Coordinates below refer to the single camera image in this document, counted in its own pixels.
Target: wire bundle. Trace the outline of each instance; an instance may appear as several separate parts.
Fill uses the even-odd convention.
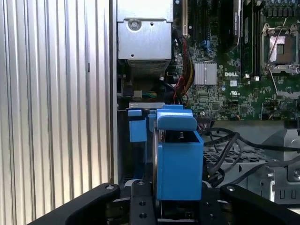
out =
[[[211,132],[224,132],[227,133],[226,136],[218,136],[218,135],[212,135]],[[219,160],[212,166],[208,168],[208,172],[210,175],[209,182],[211,183],[212,187],[217,187],[220,185],[225,177],[225,173],[230,171],[240,160],[241,155],[242,155],[242,148],[241,145],[239,144],[238,140],[241,142],[244,142],[245,144],[254,147],[254,148],[259,148],[259,149],[268,149],[268,150],[274,150],[274,151],[300,151],[300,148],[291,148],[291,147],[284,147],[284,146],[273,146],[273,145],[264,145],[264,144],[256,144],[252,143],[245,138],[241,137],[239,133],[233,132],[229,129],[226,128],[221,128],[221,127],[212,127],[209,128],[206,131],[206,134],[209,133],[211,136],[216,136],[219,137],[216,140],[212,140],[209,142],[205,142],[204,146],[214,146],[215,144],[220,144],[220,143],[225,143],[228,142],[227,145],[225,146],[224,150],[222,151],[222,154],[219,158]],[[230,151],[231,147],[233,144],[236,143],[240,149],[238,157],[235,159],[235,161],[230,165],[230,167],[226,168],[225,170],[221,169],[221,165],[224,162],[228,152]],[[300,156],[295,157],[292,160],[288,161],[271,161],[267,163],[263,163],[260,165],[257,165],[253,167],[251,170],[247,171],[245,174],[237,178],[236,180],[230,182],[230,184],[238,184],[241,181],[243,181],[245,178],[250,176],[251,174],[255,173],[257,170],[262,168],[263,166],[268,166],[268,167],[285,167],[288,165],[291,165],[295,162],[300,161]]]
[[[174,29],[173,30],[173,36],[177,40],[180,53],[183,58],[183,68],[182,68],[182,75],[180,76],[176,86],[175,86],[175,92],[173,96],[173,101],[175,102],[176,97],[179,98],[178,94],[180,96],[187,96],[187,91],[192,86],[195,80],[195,68],[192,61],[192,55],[190,53],[187,40],[182,35],[181,31]]]
[[[142,96],[143,97],[149,97],[149,98],[157,98],[158,97],[157,93],[154,92],[154,91],[146,92]]]

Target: sticker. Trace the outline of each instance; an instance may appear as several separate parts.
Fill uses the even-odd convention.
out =
[[[234,97],[237,97],[238,95],[240,95],[240,93],[238,93],[236,90],[232,90],[230,94]]]
[[[237,81],[230,81],[230,87],[237,87],[238,82]]]

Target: screw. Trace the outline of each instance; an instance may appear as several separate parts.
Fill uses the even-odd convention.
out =
[[[235,189],[234,189],[234,187],[232,187],[232,186],[228,186],[228,187],[227,187],[227,190],[229,190],[229,191],[234,191]]]
[[[132,21],[131,26],[136,29],[139,24],[137,23],[137,21]]]
[[[108,185],[108,186],[106,187],[106,189],[107,189],[107,190],[112,190],[112,189],[114,189],[114,186],[110,184],[110,185]]]
[[[300,178],[300,170],[295,170],[294,171],[294,177],[295,178]]]

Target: blue latch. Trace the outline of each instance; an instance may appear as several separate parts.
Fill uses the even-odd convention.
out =
[[[147,119],[141,109],[128,110],[130,142],[147,141]]]

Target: silver metal panel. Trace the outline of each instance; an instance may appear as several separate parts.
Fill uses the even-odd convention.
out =
[[[217,64],[211,62],[195,63],[195,85],[216,85]]]
[[[111,178],[109,0],[0,0],[0,55],[0,225],[24,225]]]
[[[129,60],[170,60],[171,32],[172,24],[166,21],[141,21],[139,30],[131,30],[128,21],[118,23],[118,57]]]
[[[153,19],[173,22],[173,0],[117,0],[117,21]]]
[[[161,76],[172,58],[173,1],[117,3],[118,59],[128,60],[135,77]]]

